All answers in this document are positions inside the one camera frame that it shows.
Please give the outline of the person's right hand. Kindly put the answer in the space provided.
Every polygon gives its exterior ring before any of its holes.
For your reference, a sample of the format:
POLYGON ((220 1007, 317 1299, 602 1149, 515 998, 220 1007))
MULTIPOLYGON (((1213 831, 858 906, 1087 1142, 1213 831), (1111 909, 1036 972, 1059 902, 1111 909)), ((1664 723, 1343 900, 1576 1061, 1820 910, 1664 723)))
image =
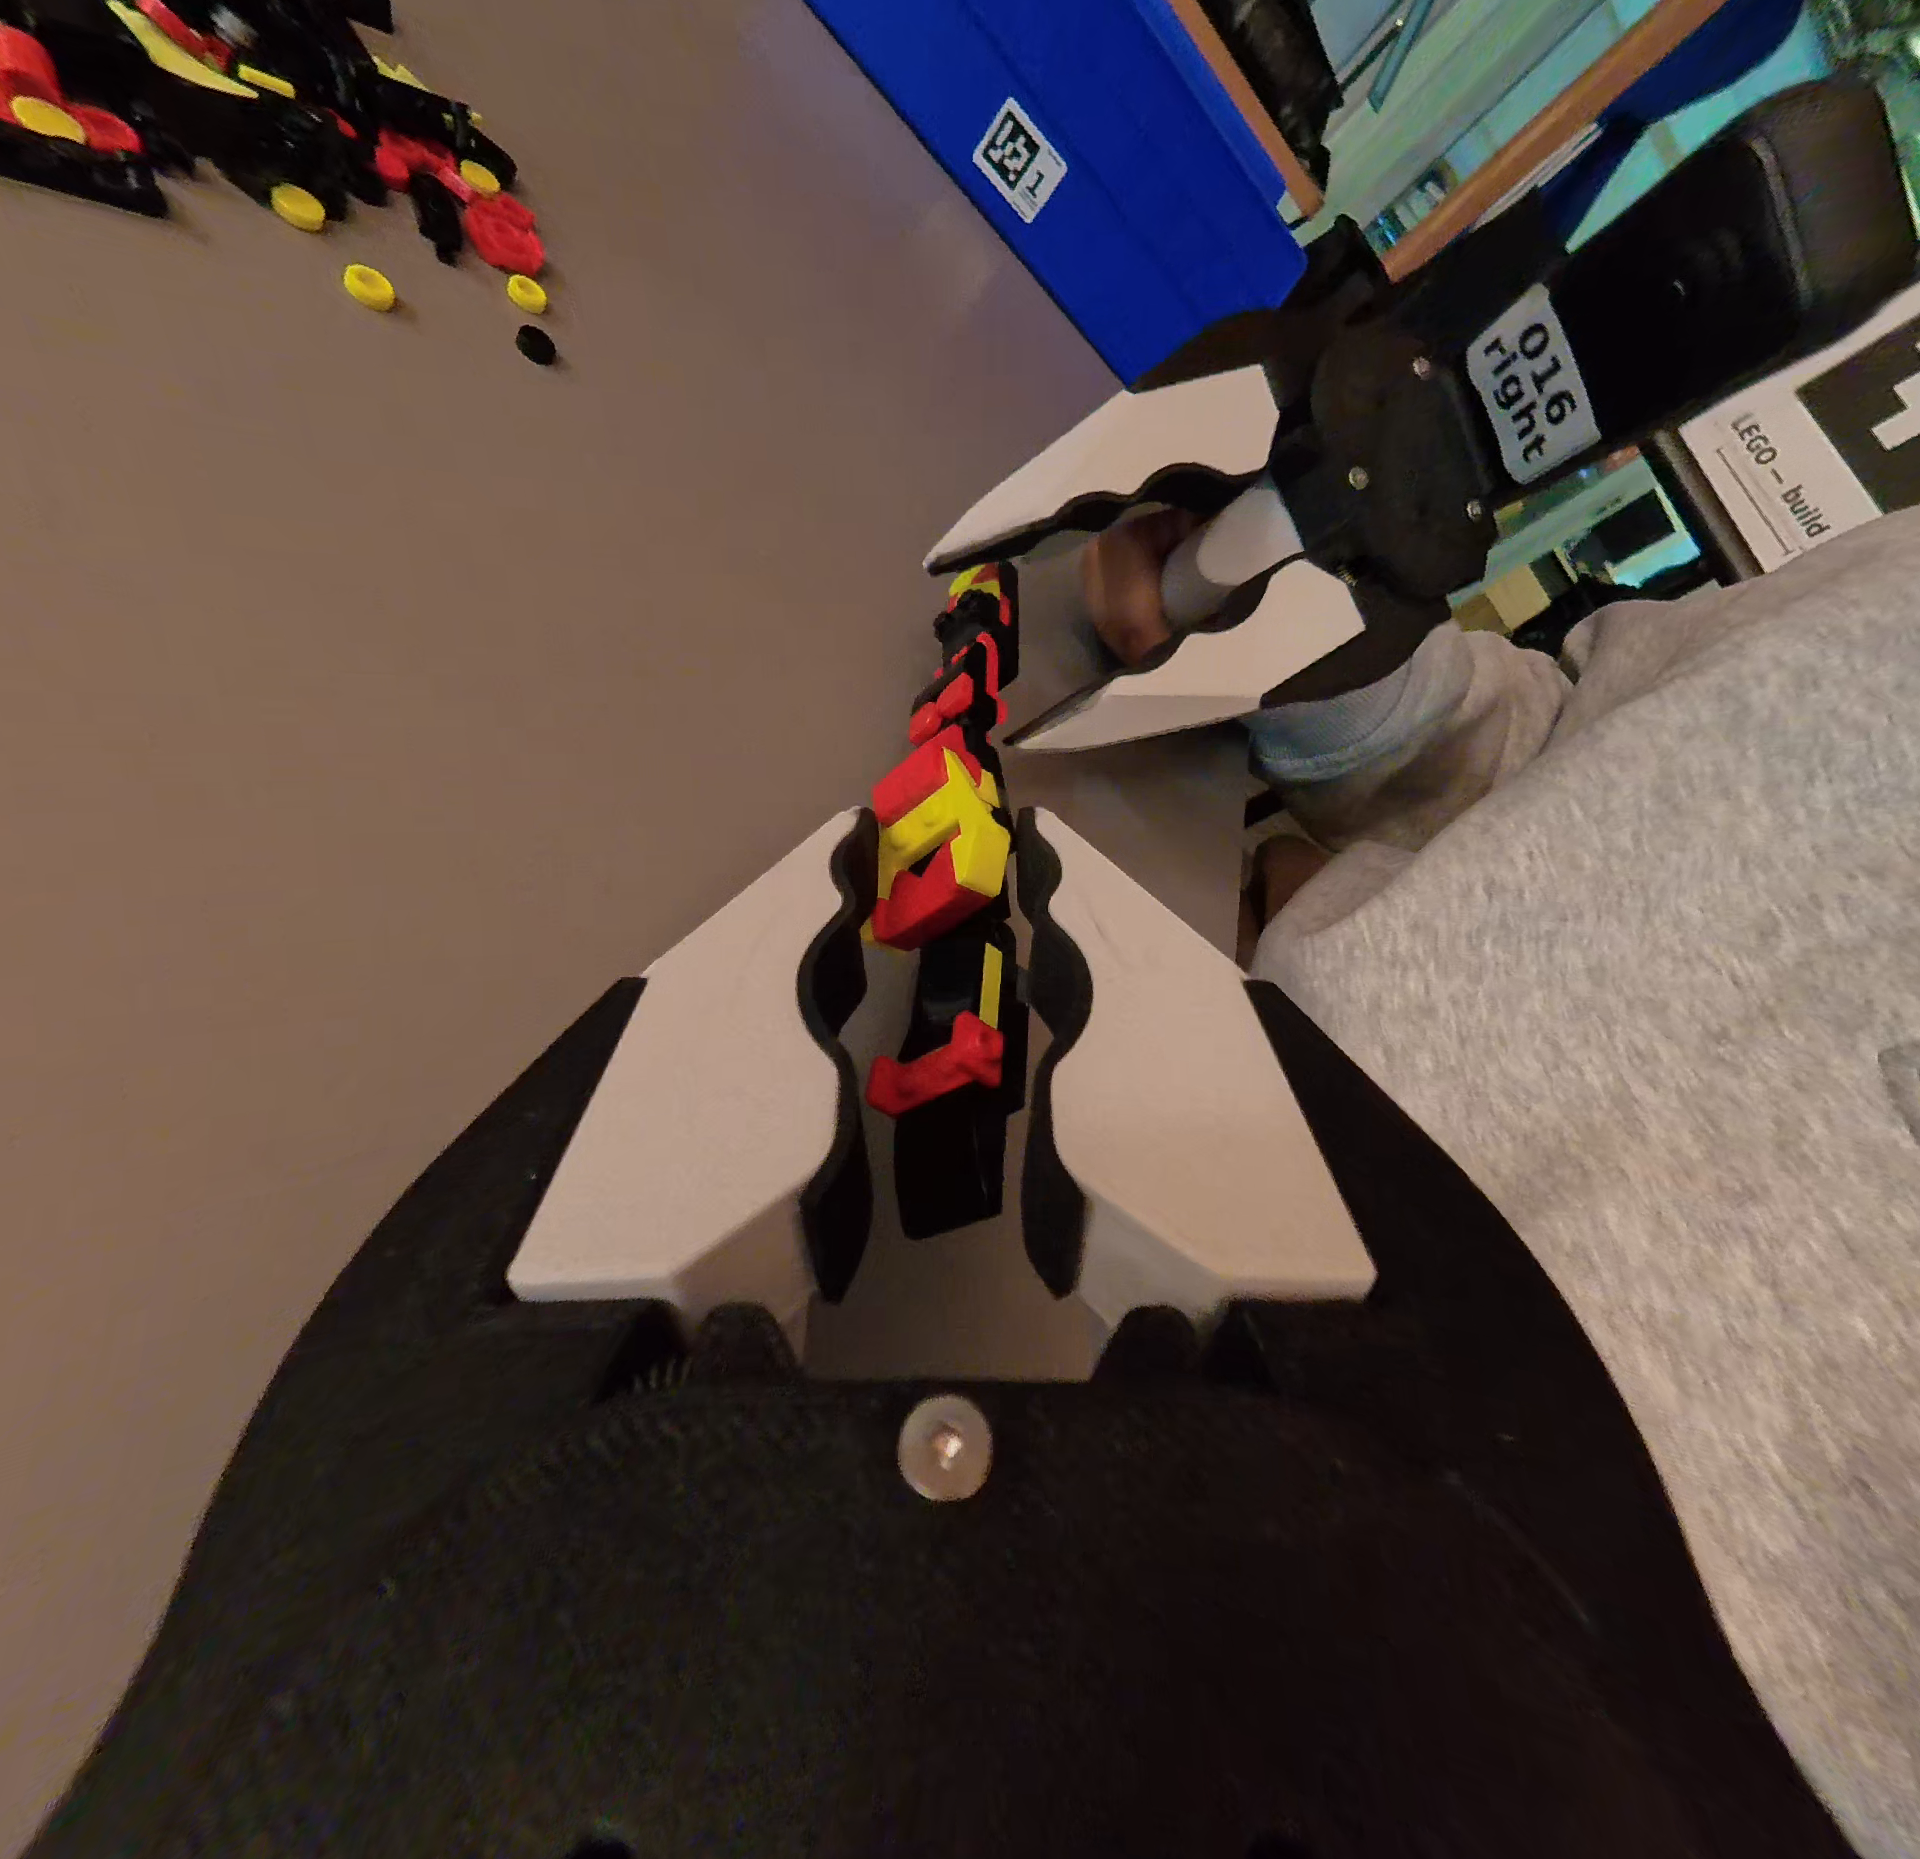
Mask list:
POLYGON ((1164 505, 1118 520, 1078 551, 1094 634, 1118 666, 1141 666, 1175 638, 1164 594, 1166 564, 1200 524, 1200 513, 1164 505))

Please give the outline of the black fabric object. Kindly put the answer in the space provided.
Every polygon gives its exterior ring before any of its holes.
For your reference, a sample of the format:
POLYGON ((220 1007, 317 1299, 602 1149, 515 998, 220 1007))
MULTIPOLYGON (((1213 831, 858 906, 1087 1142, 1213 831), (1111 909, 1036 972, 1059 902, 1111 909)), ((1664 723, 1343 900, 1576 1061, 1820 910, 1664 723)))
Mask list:
POLYGON ((1263 115, 1280 128, 1313 188, 1331 178, 1329 125, 1343 90, 1310 0, 1196 0, 1248 79, 1263 115))

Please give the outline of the pile of loose lego pieces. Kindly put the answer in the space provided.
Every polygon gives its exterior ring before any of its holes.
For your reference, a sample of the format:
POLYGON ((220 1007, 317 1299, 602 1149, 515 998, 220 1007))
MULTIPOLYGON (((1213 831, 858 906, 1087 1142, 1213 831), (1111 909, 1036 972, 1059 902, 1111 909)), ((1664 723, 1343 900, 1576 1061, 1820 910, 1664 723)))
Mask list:
POLYGON ((4 178, 166 218, 211 164, 303 232, 396 192, 441 262, 536 280, 515 157, 369 32, 391 0, 4 0, 4 178))

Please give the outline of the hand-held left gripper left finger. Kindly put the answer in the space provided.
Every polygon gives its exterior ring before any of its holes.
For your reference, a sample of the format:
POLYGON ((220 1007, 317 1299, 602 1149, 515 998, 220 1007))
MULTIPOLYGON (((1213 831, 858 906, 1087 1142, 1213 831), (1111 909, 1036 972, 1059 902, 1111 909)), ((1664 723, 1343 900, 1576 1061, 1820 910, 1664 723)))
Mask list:
POLYGON ((642 976, 507 1271, 518 1299, 848 1296, 872 1226, 862 1085, 877 821, 832 812, 642 976))

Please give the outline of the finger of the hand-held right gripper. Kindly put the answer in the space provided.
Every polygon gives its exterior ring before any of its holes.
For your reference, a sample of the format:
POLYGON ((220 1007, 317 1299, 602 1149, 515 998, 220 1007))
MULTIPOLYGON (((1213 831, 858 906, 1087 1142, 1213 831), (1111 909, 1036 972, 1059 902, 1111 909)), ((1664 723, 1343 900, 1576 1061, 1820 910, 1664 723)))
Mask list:
POLYGON ((1370 579, 1291 557, 1229 590, 1148 659, 1004 734, 1021 751, 1087 751, 1213 726, 1387 680, 1421 645, 1421 607, 1370 579))
POLYGON ((1260 365, 1118 392, 982 494, 925 569, 1021 559, 1151 508, 1213 516, 1266 473, 1277 425, 1260 365))

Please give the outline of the person's right forearm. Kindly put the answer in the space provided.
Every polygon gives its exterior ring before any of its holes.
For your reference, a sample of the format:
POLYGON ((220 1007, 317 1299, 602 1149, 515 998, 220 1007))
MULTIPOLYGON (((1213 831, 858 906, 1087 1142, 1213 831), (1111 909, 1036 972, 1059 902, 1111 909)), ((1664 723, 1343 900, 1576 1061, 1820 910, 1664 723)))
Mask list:
POLYGON ((1309 839, 1421 850, 1516 779, 1568 701, 1570 673, 1548 653, 1443 622, 1383 680, 1243 726, 1253 771, 1309 839))

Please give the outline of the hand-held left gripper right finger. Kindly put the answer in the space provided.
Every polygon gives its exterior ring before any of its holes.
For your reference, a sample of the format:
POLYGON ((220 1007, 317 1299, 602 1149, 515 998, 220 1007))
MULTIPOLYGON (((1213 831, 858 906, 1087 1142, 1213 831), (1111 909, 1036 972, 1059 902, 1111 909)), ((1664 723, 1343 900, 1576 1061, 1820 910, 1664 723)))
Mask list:
POLYGON ((1046 1032, 1021 1235, 1104 1327, 1351 1303, 1375 1260, 1241 966, 1049 807, 1018 818, 1025 1001, 1046 1032))

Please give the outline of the long red black lego model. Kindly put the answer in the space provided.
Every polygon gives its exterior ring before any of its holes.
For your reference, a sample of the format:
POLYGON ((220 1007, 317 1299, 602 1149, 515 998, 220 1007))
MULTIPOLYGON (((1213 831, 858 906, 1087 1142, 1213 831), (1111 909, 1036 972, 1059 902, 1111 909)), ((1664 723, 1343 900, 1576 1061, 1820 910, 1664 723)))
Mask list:
POLYGON ((866 1105, 895 1128, 901 1226, 930 1242, 1004 1211, 1009 1123, 1025 1100, 1028 1007, 1013 924, 1016 815, 995 734, 1021 671, 1021 576, 988 562, 947 580, 939 666, 909 748, 872 789, 876 910, 866 941, 915 956, 895 1054, 866 1105))

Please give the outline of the wooden board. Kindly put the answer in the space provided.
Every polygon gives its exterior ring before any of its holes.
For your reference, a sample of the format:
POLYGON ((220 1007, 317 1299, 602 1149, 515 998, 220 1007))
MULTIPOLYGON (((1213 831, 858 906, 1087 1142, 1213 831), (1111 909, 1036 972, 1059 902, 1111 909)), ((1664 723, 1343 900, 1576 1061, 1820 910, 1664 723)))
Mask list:
POLYGON ((1454 188, 1411 232, 1383 253, 1393 283, 1429 266, 1454 241, 1510 206, 1626 87, 1654 69, 1731 0, 1657 0, 1619 41, 1548 100, 1474 175, 1454 188))

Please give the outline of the white printed paper sign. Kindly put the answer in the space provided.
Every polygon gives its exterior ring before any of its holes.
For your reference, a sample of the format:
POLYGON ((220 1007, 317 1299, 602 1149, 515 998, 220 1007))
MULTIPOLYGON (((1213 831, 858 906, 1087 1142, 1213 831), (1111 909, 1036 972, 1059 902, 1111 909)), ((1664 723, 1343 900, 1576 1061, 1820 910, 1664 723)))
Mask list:
POLYGON ((1763 573, 1917 502, 1917 288, 1679 428, 1763 573))

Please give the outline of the blue plastic box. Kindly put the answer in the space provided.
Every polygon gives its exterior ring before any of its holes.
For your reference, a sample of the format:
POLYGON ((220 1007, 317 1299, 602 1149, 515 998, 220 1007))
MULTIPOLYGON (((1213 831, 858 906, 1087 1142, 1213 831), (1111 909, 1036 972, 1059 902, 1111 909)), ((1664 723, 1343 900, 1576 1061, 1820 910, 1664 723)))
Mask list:
POLYGON ((802 0, 1118 383, 1284 305, 1287 182, 1168 0, 802 0))

